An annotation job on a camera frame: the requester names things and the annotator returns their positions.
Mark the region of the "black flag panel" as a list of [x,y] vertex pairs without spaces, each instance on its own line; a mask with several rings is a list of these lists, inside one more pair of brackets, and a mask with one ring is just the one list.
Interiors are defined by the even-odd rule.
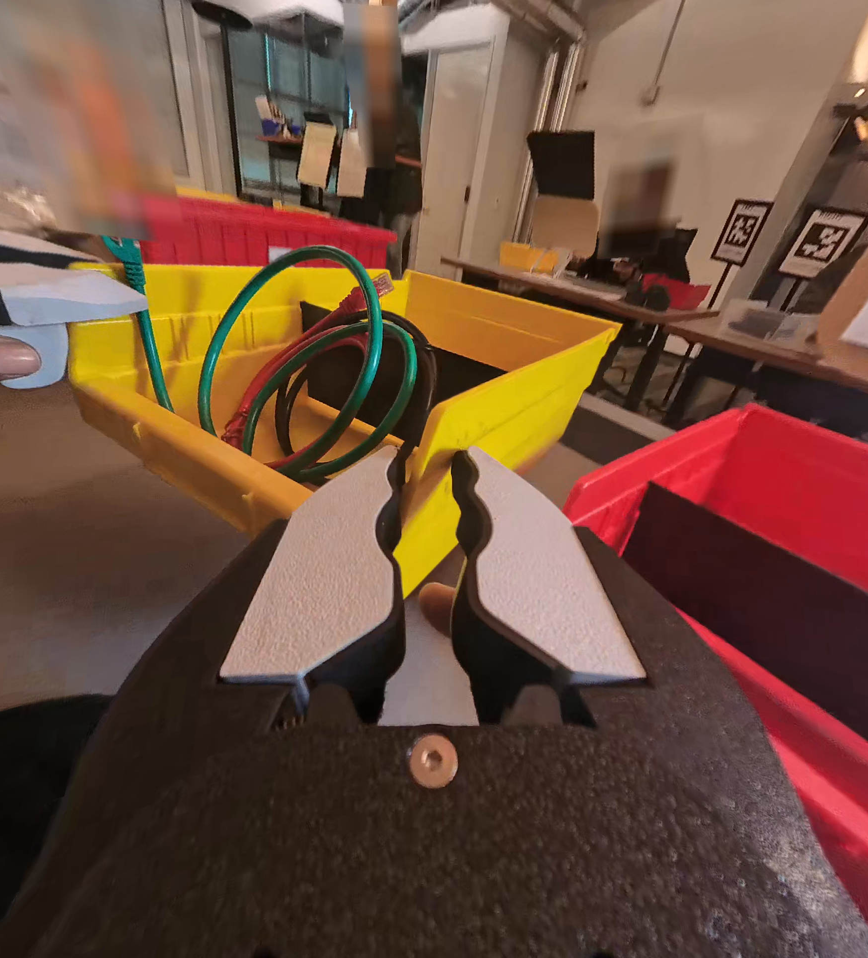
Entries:
[[593,200],[593,130],[535,130],[526,137],[537,193],[542,197]]

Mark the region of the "small yellow bin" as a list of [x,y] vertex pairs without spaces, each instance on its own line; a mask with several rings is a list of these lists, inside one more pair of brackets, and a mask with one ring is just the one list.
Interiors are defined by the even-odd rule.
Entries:
[[560,261],[558,248],[538,248],[528,243],[503,241],[498,250],[498,265],[502,269],[553,276]]

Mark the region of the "red plastic bin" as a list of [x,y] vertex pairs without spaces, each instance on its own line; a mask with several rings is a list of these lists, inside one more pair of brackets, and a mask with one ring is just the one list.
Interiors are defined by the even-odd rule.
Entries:
[[305,208],[264,206],[222,195],[147,198],[143,262],[160,265],[264,266],[276,250],[329,245],[368,269],[387,266],[397,235]]
[[[749,405],[581,478],[564,512],[623,557],[651,482],[868,592],[868,446]],[[868,923],[868,741],[675,609],[758,712]]]

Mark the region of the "marker sign on stand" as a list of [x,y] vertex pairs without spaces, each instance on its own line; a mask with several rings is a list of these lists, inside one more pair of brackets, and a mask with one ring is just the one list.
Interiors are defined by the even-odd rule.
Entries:
[[744,266],[772,212],[772,200],[737,198],[724,222],[710,259],[729,266]]
[[815,279],[855,247],[867,226],[867,212],[827,206],[812,209],[776,272],[795,280]]

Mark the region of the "white door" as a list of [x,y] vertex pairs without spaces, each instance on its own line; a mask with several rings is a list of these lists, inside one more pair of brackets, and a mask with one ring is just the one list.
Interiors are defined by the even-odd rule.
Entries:
[[491,55],[490,43],[428,53],[421,131],[423,205],[410,258],[419,273],[452,280],[458,274],[443,258],[460,257]]

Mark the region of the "brown cardboard panel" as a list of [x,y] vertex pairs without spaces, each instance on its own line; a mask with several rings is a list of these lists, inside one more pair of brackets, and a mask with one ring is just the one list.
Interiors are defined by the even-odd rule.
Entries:
[[597,201],[538,195],[529,243],[538,249],[568,249],[575,256],[595,254],[601,209]]

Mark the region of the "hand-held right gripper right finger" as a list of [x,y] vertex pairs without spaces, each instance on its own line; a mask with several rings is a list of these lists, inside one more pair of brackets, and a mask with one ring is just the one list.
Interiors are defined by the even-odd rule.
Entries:
[[568,685],[647,673],[567,517],[482,449],[455,454],[468,605],[489,629]]

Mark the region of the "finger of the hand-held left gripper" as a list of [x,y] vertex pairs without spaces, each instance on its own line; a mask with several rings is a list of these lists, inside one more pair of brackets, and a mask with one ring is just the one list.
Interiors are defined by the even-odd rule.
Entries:
[[66,269],[73,263],[98,263],[96,256],[27,234],[0,229],[0,264],[30,264]]
[[17,390],[65,377],[71,325],[138,313],[149,305],[144,294],[92,269],[0,269],[0,297],[10,319],[1,333],[31,346],[41,360],[33,375],[2,381]]

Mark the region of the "person's right hand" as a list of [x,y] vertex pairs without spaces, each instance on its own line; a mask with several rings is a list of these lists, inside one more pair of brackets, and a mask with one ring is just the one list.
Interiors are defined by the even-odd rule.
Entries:
[[450,638],[455,588],[440,582],[429,581],[418,592],[421,615],[428,625],[440,635]]

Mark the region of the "wooden table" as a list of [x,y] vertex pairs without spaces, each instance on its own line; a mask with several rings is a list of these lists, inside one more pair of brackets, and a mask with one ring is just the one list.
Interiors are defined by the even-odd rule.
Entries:
[[667,404],[663,425],[680,429],[703,419],[691,408],[716,381],[732,387],[725,409],[748,392],[773,411],[868,440],[868,377],[825,361],[816,348],[772,345],[730,329],[718,316],[680,321],[670,330],[701,349]]

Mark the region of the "yellow plastic bin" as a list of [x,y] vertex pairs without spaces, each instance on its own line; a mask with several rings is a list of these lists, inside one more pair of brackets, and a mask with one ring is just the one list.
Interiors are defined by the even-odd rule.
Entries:
[[[259,426],[255,460],[201,429],[197,392],[210,340],[259,268],[152,264],[145,271],[175,411],[155,401],[135,321],[125,315],[69,327],[68,377],[81,415],[150,472],[256,537],[288,518],[310,490],[267,467],[280,453],[272,413],[265,412]],[[256,295],[217,365],[217,430],[261,366],[301,334],[301,303],[333,307],[355,283],[343,268],[296,267]],[[417,326],[433,347],[500,371],[439,401],[408,462],[395,558],[410,593],[457,545],[460,511],[449,474],[454,451],[484,449],[513,471],[535,463],[562,436],[618,326],[417,272],[396,282],[382,305]]]

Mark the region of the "handwritten paper sheet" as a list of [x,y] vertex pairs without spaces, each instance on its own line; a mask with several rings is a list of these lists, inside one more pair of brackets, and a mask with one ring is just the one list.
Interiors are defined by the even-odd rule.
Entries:
[[341,136],[336,194],[340,198],[363,198],[366,178],[367,162],[360,143],[359,130],[356,127],[348,127]]
[[300,186],[326,189],[332,170],[337,131],[332,123],[308,121],[297,169]]

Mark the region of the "black bin divider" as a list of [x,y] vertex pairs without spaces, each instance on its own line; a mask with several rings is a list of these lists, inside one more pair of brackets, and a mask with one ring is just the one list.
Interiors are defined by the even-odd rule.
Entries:
[[868,741],[868,592],[653,482],[622,556],[671,605]]
[[[397,313],[383,310],[382,318],[411,335],[418,359],[414,390],[391,431],[398,439],[417,443],[434,406],[502,375],[496,367],[432,346],[418,327]],[[321,353],[308,364],[308,396],[340,409],[354,388],[362,362],[363,353],[351,344],[337,345]],[[402,343],[386,333],[378,371],[356,419],[366,425],[380,425],[395,402],[403,378]]]

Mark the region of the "wooden desk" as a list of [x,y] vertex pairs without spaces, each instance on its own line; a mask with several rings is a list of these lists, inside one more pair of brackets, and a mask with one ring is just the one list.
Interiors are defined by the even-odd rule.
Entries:
[[673,334],[673,327],[682,322],[706,320],[717,316],[717,310],[710,308],[669,309],[657,312],[640,305],[628,304],[622,299],[610,299],[605,292],[569,279],[555,279],[544,274],[518,271],[499,265],[482,265],[458,257],[441,256],[440,264],[460,270],[463,280],[477,276],[485,280],[507,282],[575,305],[581,312],[586,311],[599,318],[621,324],[637,323],[662,329],[662,332],[657,332],[651,337],[632,378],[631,387],[624,396],[622,408],[633,413],[640,411],[667,339]]

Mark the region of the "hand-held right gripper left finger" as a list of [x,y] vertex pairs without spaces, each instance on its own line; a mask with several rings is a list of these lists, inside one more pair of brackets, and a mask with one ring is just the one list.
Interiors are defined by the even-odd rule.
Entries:
[[343,688],[381,713],[404,663],[404,461],[385,447],[294,511],[220,666],[225,684],[278,685],[302,712],[316,689]]

